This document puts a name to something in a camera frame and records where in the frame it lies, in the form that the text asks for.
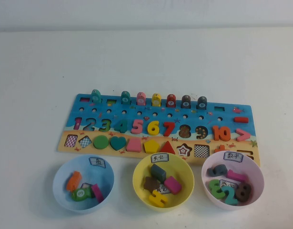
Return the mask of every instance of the yellow pentagon block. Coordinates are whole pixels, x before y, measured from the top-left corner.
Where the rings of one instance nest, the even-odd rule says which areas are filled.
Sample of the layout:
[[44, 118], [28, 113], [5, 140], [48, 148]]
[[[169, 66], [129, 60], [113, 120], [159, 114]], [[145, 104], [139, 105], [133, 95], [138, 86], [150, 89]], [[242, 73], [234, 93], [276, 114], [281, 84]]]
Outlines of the yellow pentagon block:
[[147, 154], [155, 154], [159, 148], [160, 145], [153, 139], [144, 143], [144, 149]]

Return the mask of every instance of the blue bowl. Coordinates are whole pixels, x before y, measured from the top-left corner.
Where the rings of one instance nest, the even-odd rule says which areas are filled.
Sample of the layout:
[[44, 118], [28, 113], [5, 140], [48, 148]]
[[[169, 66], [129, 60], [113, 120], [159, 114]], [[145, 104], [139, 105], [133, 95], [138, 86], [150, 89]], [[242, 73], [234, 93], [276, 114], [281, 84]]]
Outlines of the blue bowl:
[[[98, 184], [104, 196], [104, 201], [99, 204], [96, 198], [87, 198], [80, 202], [72, 200], [71, 192], [66, 190], [66, 186], [74, 171], [79, 171], [82, 176], [78, 188], [84, 183]], [[82, 155], [68, 161], [59, 168], [53, 180], [53, 194], [56, 201], [64, 208], [86, 214], [96, 211], [107, 202], [113, 183], [113, 170], [106, 160], [96, 155]]]

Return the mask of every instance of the pink square block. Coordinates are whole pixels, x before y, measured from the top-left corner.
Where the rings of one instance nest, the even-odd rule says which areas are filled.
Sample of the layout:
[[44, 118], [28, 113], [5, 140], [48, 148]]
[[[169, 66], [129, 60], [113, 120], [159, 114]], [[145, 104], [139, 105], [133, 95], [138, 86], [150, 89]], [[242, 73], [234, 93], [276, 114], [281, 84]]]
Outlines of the pink square block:
[[138, 137], [133, 137], [131, 139], [129, 139], [129, 142], [126, 146], [126, 150], [129, 152], [141, 152], [142, 148], [141, 148], [141, 139]]
[[181, 184], [172, 176], [170, 176], [169, 178], [167, 178], [164, 181], [164, 186], [167, 187], [168, 190], [171, 191], [171, 193], [173, 193], [174, 195], [176, 195], [177, 193], [179, 193], [182, 189]]

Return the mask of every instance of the green heart block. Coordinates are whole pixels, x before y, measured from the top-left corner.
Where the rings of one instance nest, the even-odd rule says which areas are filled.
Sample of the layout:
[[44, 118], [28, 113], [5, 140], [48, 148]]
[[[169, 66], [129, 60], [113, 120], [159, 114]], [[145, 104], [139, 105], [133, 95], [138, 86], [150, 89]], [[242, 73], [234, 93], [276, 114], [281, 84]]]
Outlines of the green heart block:
[[125, 137], [112, 137], [110, 139], [110, 145], [114, 150], [122, 149], [124, 146], [126, 146], [126, 139]]

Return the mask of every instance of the plastic bowl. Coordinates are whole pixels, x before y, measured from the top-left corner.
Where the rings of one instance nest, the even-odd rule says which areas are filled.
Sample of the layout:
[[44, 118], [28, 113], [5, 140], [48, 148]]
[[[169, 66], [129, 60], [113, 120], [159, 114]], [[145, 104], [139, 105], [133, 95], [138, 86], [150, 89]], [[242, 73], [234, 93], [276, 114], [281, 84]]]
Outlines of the plastic bowl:
[[[87, 198], [80, 202], [72, 200], [71, 192], [66, 190], [66, 185], [74, 171], [79, 171], [82, 176], [78, 188], [83, 183], [98, 184], [104, 201], [98, 203], [96, 198]], [[86, 214], [96, 211], [107, 202], [113, 183], [113, 170], [106, 160], [97, 155], [82, 155], [66, 162], [59, 168], [53, 180], [53, 194], [62, 207]]]
[[[182, 189], [177, 195], [164, 194], [168, 198], [168, 203], [165, 204], [164, 208], [153, 206], [149, 201], [151, 193], [143, 188], [145, 177], [151, 176], [150, 167], [153, 163], [166, 171], [166, 178], [173, 176], [182, 185]], [[137, 196], [144, 204], [153, 210], [167, 212], [180, 206], [191, 196], [194, 189], [194, 175], [190, 166], [180, 157], [174, 154], [157, 153], [149, 155], [139, 162], [133, 172], [132, 184]], [[162, 192], [169, 191], [161, 187], [160, 193]]]
[[[229, 182], [240, 184], [240, 182], [228, 179], [226, 176], [210, 177], [207, 174], [209, 168], [214, 168], [216, 165], [225, 164], [227, 169], [232, 169], [233, 172], [244, 174], [248, 177], [247, 183], [251, 185], [252, 191], [247, 202], [232, 206], [224, 203], [224, 200], [216, 199], [209, 190], [208, 183], [212, 179], [220, 180], [222, 183], [230, 185]], [[226, 210], [241, 209], [249, 204], [255, 202], [262, 194], [264, 189], [264, 177], [258, 165], [248, 156], [234, 151], [220, 151], [208, 157], [202, 166], [202, 182], [204, 190], [208, 198], [218, 207]]]

